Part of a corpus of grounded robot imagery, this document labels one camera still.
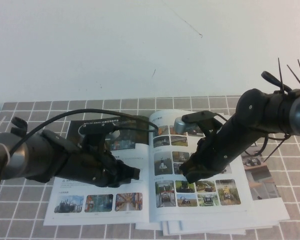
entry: photo of machinery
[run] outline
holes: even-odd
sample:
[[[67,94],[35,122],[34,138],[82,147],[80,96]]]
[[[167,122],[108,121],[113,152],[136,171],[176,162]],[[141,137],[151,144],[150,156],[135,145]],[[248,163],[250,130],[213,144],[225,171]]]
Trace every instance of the photo of machinery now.
[[[153,132],[153,137],[158,137],[161,135],[168,135],[169,128],[168,126],[159,126],[159,129]]]
[[[86,213],[111,212],[114,196],[112,194],[88,195],[85,201]]]
[[[195,189],[198,193],[211,193],[216,191],[214,181],[196,181]]]
[[[81,213],[84,196],[60,196],[54,208],[56,214]]]
[[[175,207],[175,186],[173,181],[157,181],[155,183],[155,200],[157,208]]]
[[[117,126],[136,128],[136,121],[119,121],[114,123]],[[115,134],[108,134],[105,137],[105,144],[110,151],[135,149],[136,148],[136,134],[135,130],[122,129],[115,131]]]
[[[250,155],[258,152],[261,146],[254,143],[246,152]],[[253,200],[280,198],[275,181],[262,155],[253,157],[245,152],[241,154],[245,175],[249,183]]]
[[[154,175],[172,174],[171,152],[164,151],[154,154]]]
[[[197,198],[195,194],[177,194],[178,207],[196,207]]]
[[[174,162],[184,163],[190,158],[190,155],[188,152],[184,151],[173,151],[172,152],[172,160]]]
[[[183,135],[183,136],[186,135],[185,132],[184,132],[184,133],[176,133],[176,132],[175,132],[175,127],[174,127],[174,126],[170,126],[170,134],[171,134],[171,135]]]
[[[188,131],[188,135],[190,137],[200,137],[200,138],[203,138],[205,136],[199,126],[196,126],[192,128],[190,131]]]
[[[169,146],[170,140],[169,136],[158,136],[153,139],[153,147]]]
[[[180,165],[182,163],[174,163],[173,164],[173,171],[174,171],[174,174],[182,174],[182,171],[179,169]]]
[[[218,194],[216,192],[198,194],[200,207],[219,206]]]
[[[235,180],[216,180],[215,185],[218,190],[221,205],[224,206],[241,204]]]
[[[188,140],[186,136],[171,136],[172,146],[188,147]]]
[[[140,211],[142,210],[142,193],[118,193],[115,198],[115,211]]]
[[[195,185],[187,181],[175,181],[175,189],[177,193],[194,193]]]

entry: photo of warehouse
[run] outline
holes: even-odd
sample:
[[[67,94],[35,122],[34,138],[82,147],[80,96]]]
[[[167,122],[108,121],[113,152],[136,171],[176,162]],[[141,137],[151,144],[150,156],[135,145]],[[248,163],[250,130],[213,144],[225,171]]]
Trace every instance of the photo of warehouse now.
[[[142,210],[142,193],[118,193],[115,198],[115,211],[140,211]]]

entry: photo of vehicle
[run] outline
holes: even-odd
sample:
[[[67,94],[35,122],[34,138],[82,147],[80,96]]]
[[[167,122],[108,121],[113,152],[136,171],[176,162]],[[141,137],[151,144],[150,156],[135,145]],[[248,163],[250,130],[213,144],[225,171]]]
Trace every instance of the photo of vehicle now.
[[[56,214],[80,213],[84,202],[84,196],[60,196],[54,208]]]
[[[141,211],[142,193],[118,193],[115,197],[115,211]]]
[[[198,206],[195,194],[177,194],[178,207],[196,207]]]
[[[198,194],[198,201],[200,207],[219,206],[218,194],[216,192]]]
[[[153,147],[169,146],[170,140],[169,136],[158,136],[153,139]]]
[[[187,181],[175,181],[175,190],[177,193],[194,193],[195,185]]]
[[[225,169],[222,170],[222,172],[220,172],[219,174],[231,174],[232,173],[232,170],[231,170],[231,167],[230,167],[230,164],[228,164]]]
[[[172,159],[170,151],[154,154],[154,175],[172,174]]]
[[[114,196],[112,194],[88,195],[85,201],[86,213],[111,212]]]
[[[173,164],[173,171],[174,171],[174,174],[182,174],[181,170],[179,169],[180,165],[182,163],[174,163]]]
[[[200,138],[203,138],[205,136],[199,126],[196,126],[196,127],[192,128],[191,130],[189,130],[188,135],[191,137],[200,137]]]
[[[198,193],[211,193],[216,191],[214,181],[196,181],[195,189]]]
[[[171,136],[172,146],[188,147],[188,140],[186,136]]]
[[[184,163],[190,158],[190,155],[188,152],[184,151],[173,151],[172,152],[172,160],[174,162]]]
[[[174,127],[174,126],[170,126],[170,134],[171,134],[171,135],[183,135],[183,136],[186,135],[185,132],[184,132],[184,133],[176,133],[176,132],[175,132],[175,127]]]
[[[246,151],[252,155],[258,152],[261,146],[256,143]],[[243,152],[241,154],[245,175],[249,183],[253,200],[280,198],[275,181],[271,176],[267,163],[263,162],[262,156],[252,157]]]
[[[216,180],[215,185],[218,190],[221,205],[224,206],[241,204],[235,180]]]
[[[173,181],[157,181],[155,183],[155,199],[157,208],[175,207],[175,185]]]
[[[168,126],[159,126],[159,129],[153,132],[153,137],[158,137],[161,135],[168,135],[169,128]]]

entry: black cable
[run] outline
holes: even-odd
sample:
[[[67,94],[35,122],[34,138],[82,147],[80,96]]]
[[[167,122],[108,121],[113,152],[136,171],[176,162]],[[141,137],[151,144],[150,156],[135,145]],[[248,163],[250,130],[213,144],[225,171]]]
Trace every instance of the black cable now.
[[[57,116],[54,116],[54,117],[50,118],[49,120],[47,120],[47,121],[45,121],[43,123],[41,123],[37,127],[35,127],[32,131],[30,131],[27,135],[25,135],[20,141],[18,141],[11,148],[11,150],[9,151],[9,155],[12,156],[18,150],[18,148],[21,147],[21,145],[23,143],[25,143],[30,137],[32,137],[39,130],[43,129],[45,126],[53,123],[56,120],[62,119],[64,117],[75,115],[75,114],[83,114],[83,113],[109,114],[109,115],[115,115],[115,116],[119,116],[119,117],[125,117],[125,118],[128,118],[128,119],[132,119],[132,120],[135,120],[135,121],[140,121],[140,122],[146,123],[146,124],[154,127],[154,129],[157,129],[157,130],[159,129],[158,126],[155,125],[152,122],[149,122],[149,121],[144,120],[144,119],[142,119],[140,117],[132,116],[132,115],[125,114],[125,113],[122,113],[122,112],[116,112],[116,111],[110,111],[110,110],[103,110],[103,109],[93,109],[93,108],[77,109],[77,110],[73,110],[73,111],[68,111],[68,112],[61,113],[61,114],[59,114]],[[4,158],[4,161],[2,162],[2,166],[0,168],[0,183],[1,183],[1,180],[2,180],[2,177],[3,177],[3,172],[4,172],[4,169],[5,169],[6,165],[7,165],[7,163],[8,163],[8,156],[6,156]]]
[[[116,127],[115,131],[117,130],[134,130],[134,131],[147,132],[147,133],[154,133],[156,131],[155,129],[135,128],[135,127],[128,127],[128,126]]]
[[[217,116],[219,116],[220,118],[222,118],[222,120],[224,120],[224,121],[228,121],[228,119],[226,119],[224,116],[222,116],[221,114],[219,114],[219,113],[215,113],[215,115],[217,115]]]
[[[275,149],[269,154],[269,156],[263,162],[267,161],[272,156],[272,154],[274,154],[274,152],[281,146],[281,144],[283,144],[284,141],[288,140],[290,137],[291,135],[285,135],[284,138],[280,138],[282,139],[282,141],[279,143],[278,146],[275,147]]]
[[[250,157],[257,157],[257,156],[261,155],[261,154],[263,153],[263,151],[264,151],[264,150],[266,149],[266,147],[267,147],[268,140],[269,140],[269,136],[266,135],[266,136],[264,137],[263,145],[262,145],[261,149],[260,149],[257,153],[255,153],[255,154],[250,154],[250,153],[248,153],[246,150],[245,150],[244,152],[245,152],[248,156],[250,156]]]
[[[291,137],[291,135],[286,135],[284,138],[276,138],[276,137],[271,137],[269,136],[270,140],[276,140],[276,141],[283,141],[283,140],[288,140]]]

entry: stack of paper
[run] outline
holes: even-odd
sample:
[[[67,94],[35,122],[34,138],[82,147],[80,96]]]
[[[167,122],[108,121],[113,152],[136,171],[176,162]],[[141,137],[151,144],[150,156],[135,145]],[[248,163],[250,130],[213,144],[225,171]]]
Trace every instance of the stack of paper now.
[[[56,178],[44,224],[136,223],[136,229],[162,230],[164,235],[245,234],[247,229],[267,228],[289,219],[268,167],[258,157],[239,156],[222,173],[187,182],[179,166],[204,137],[199,128],[183,134],[174,131],[175,119],[189,113],[157,111],[149,121],[159,126],[158,131],[125,129],[116,138],[107,137],[117,159],[141,169],[140,179],[118,188],[100,188]],[[78,129],[87,122],[145,127],[121,118],[72,121],[67,139],[79,142]],[[255,144],[247,151],[253,154],[259,149]]]

